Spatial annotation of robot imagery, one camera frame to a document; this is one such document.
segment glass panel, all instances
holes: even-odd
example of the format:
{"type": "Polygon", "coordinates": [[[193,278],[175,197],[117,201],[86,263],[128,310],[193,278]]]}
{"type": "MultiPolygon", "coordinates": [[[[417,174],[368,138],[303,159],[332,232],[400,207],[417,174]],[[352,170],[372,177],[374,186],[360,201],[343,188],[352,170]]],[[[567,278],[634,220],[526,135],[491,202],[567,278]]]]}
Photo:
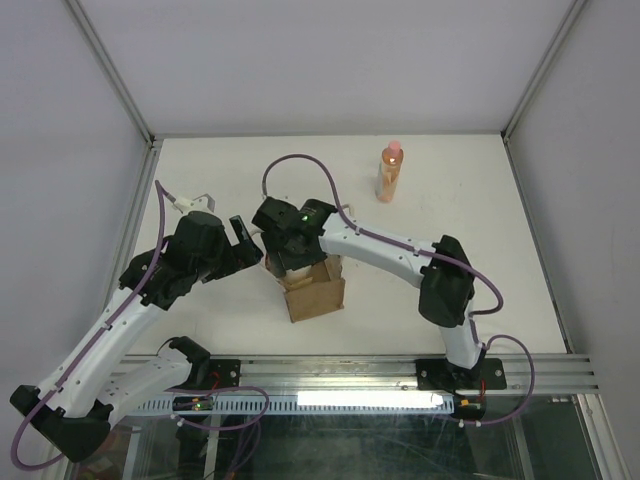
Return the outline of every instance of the glass panel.
{"type": "MultiPolygon", "coordinates": [[[[490,397],[487,418],[518,398],[490,397]]],[[[239,415],[190,417],[239,425],[239,415]]],[[[535,397],[516,421],[459,428],[429,415],[270,415],[258,428],[211,434],[130,417],[73,480],[513,480],[599,478],[572,399],[535,397]],[[246,463],[241,468],[232,465],[246,463]]]]}

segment white backdrop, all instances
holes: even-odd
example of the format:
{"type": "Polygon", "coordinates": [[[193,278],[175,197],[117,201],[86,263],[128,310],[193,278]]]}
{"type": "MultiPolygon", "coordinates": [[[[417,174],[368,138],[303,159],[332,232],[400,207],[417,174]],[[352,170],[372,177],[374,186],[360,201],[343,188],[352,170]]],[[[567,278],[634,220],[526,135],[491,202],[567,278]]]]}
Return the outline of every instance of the white backdrop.
{"type": "Polygon", "coordinates": [[[157,134],[505,127],[570,0],[83,0],[157,134]]]}
{"type": "MultiPolygon", "coordinates": [[[[24,480],[38,477],[9,460],[9,396],[95,322],[145,145],[61,2],[1,10],[0,472],[24,480]]],[[[23,461],[44,444],[28,429],[23,461]]]]}
{"type": "Polygon", "coordinates": [[[558,306],[640,478],[640,3],[593,2],[513,137],[558,306]]]}

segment cardboard box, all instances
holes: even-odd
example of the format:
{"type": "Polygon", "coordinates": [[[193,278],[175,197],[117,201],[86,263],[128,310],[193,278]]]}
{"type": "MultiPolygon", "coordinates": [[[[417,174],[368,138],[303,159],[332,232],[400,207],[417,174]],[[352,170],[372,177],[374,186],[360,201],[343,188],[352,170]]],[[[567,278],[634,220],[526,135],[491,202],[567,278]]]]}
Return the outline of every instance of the cardboard box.
{"type": "Polygon", "coordinates": [[[344,308],[342,258],[329,255],[324,262],[316,263],[307,275],[295,283],[280,280],[285,289],[291,322],[319,317],[344,308]]]}

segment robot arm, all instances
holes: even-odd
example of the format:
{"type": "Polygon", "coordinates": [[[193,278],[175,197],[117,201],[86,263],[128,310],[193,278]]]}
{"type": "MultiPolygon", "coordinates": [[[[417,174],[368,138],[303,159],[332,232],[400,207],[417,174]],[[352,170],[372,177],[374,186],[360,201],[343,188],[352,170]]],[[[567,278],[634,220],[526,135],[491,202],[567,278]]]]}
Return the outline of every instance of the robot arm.
{"type": "MultiPolygon", "coordinates": [[[[200,203],[209,205],[209,200],[203,197],[200,203]]],[[[186,215],[175,234],[165,238],[166,249],[139,295],[113,323],[107,324],[145,275],[152,251],[131,261],[120,278],[120,289],[71,355],[37,387],[22,385],[11,396],[11,403],[23,415],[34,415],[32,425],[73,462],[90,456],[111,427],[147,398],[175,386],[207,387],[203,382],[210,371],[210,353],[187,337],[172,340],[156,358],[133,372],[116,380],[110,376],[142,332],[195,283],[224,278],[262,258],[240,217],[230,219],[239,240],[232,246],[217,217],[192,209],[195,202],[175,203],[186,215]],[[96,341],[96,333],[101,330],[96,341]],[[89,349],[91,354],[85,355],[83,352],[89,349]],[[64,372],[78,359],[61,387],[64,372]],[[37,413],[32,413],[41,403],[37,413]]],[[[351,230],[334,206],[318,200],[309,200],[298,210],[267,198],[253,223],[263,230],[262,239],[276,276],[309,267],[327,254],[337,254],[389,271],[419,288],[418,310],[440,327],[451,373],[473,376],[479,369],[483,350],[473,338],[468,318],[473,276],[442,260],[417,254],[432,251],[468,264],[454,238],[444,236],[437,243],[416,241],[412,243],[414,252],[408,252],[351,230]]]]}
{"type": "Polygon", "coordinates": [[[263,230],[262,239],[276,276],[283,277],[288,271],[335,254],[386,270],[420,289],[418,310],[440,328],[448,362],[469,375],[477,370],[483,349],[474,339],[468,318],[474,295],[473,276],[442,260],[418,254],[421,250],[430,251],[469,264],[455,238],[445,235],[437,243],[413,241],[357,224],[385,238],[410,243],[414,251],[408,252],[354,231],[333,205],[318,200],[308,200],[298,210],[287,202],[267,197],[253,224],[263,230]]]}
{"type": "Polygon", "coordinates": [[[220,219],[204,211],[188,212],[174,235],[165,238],[166,249],[149,280],[117,319],[107,324],[145,275],[153,251],[131,261],[120,278],[120,289],[71,355],[37,387],[22,385],[11,396],[11,403],[27,416],[49,392],[56,392],[31,423],[71,461],[91,455],[112,426],[149,397],[176,386],[210,387],[205,379],[211,355],[187,337],[173,339],[156,358],[133,372],[114,380],[110,376],[142,332],[195,283],[221,279],[259,263],[262,252],[240,217],[230,221],[239,240],[233,246],[220,219]],[[79,363],[61,382],[75,362],[79,363]]]}

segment bottle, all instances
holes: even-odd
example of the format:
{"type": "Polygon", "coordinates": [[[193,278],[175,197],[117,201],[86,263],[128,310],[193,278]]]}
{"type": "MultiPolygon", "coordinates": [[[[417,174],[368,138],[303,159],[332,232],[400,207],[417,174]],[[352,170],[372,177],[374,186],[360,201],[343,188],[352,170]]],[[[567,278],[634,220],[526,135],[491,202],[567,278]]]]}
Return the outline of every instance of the bottle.
{"type": "Polygon", "coordinates": [[[376,182],[376,197],[381,202],[389,203],[393,199],[403,158],[404,152],[397,140],[389,142],[389,146],[382,151],[376,182]]]}

